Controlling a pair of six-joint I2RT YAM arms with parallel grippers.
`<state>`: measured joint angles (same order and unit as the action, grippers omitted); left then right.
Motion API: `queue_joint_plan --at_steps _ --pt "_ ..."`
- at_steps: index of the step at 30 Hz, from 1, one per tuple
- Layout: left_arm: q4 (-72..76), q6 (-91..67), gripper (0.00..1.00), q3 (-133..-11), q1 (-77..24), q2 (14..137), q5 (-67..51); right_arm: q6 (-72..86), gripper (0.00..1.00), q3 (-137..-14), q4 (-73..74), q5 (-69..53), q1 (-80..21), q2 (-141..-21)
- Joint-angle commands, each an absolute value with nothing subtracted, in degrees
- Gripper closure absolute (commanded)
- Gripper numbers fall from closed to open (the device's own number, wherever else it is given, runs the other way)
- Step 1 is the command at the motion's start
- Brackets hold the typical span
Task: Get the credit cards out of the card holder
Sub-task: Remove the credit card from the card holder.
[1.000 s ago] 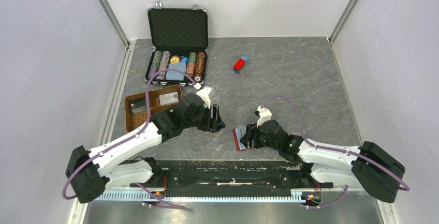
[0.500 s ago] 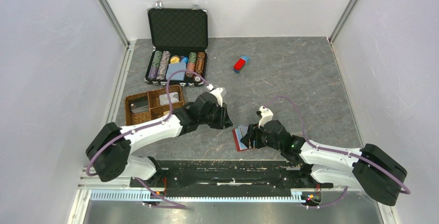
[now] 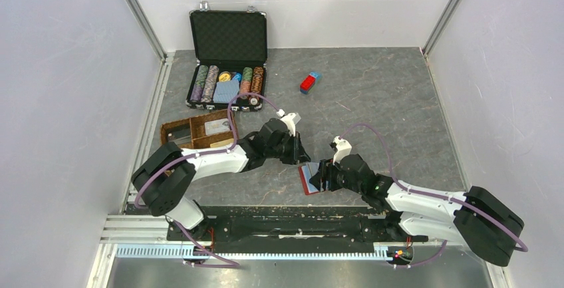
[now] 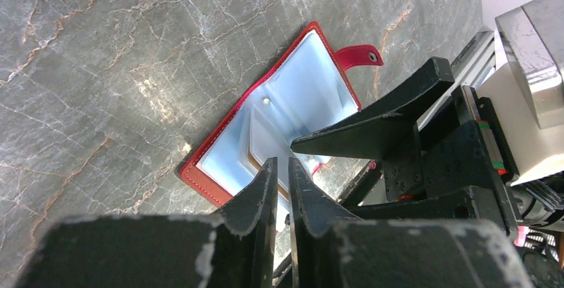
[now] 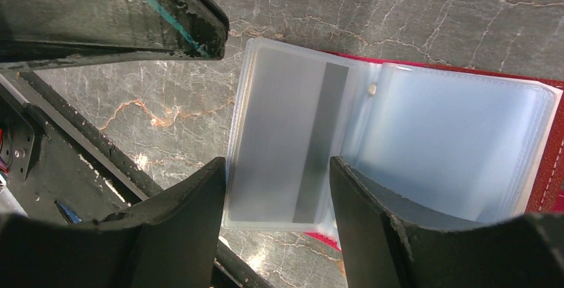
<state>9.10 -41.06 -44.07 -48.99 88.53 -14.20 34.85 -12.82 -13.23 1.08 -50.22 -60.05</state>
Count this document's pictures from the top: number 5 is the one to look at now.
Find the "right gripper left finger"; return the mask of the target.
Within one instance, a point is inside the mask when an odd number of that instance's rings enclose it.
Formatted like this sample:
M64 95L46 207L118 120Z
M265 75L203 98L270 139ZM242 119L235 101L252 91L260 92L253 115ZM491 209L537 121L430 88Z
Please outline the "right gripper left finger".
M2 287L209 287L225 159L97 221L1 216Z

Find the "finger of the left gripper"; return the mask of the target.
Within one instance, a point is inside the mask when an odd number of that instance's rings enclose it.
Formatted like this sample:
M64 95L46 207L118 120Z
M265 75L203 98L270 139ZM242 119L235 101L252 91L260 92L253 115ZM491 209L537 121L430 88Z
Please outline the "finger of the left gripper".
M216 61L228 33L213 0L1 0L1 70Z

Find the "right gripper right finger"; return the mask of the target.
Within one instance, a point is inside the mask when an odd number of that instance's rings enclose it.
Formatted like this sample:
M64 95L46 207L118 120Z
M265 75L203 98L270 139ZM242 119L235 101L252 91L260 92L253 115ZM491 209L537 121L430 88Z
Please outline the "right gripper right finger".
M484 225L437 212L330 159L349 287L562 287L563 215Z

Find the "red leather card holder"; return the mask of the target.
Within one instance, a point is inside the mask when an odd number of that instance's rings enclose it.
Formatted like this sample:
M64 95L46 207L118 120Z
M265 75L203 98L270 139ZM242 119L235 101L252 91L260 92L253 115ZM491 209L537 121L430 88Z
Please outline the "red leather card holder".
M264 46L341 60L351 69L327 162L327 203L320 222L307 229L226 223L246 78L253 53ZM248 40L227 152L224 227L300 231L339 248L329 183L333 156L417 204L481 224L524 212L562 212L563 83Z

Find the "white VIP card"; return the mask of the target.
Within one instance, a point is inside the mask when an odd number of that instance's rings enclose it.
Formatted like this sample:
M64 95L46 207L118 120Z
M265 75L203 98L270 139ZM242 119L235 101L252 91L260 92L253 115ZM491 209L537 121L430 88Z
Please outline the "white VIP card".
M320 222L350 77L341 60L279 47L255 50L230 168L227 225L307 229Z

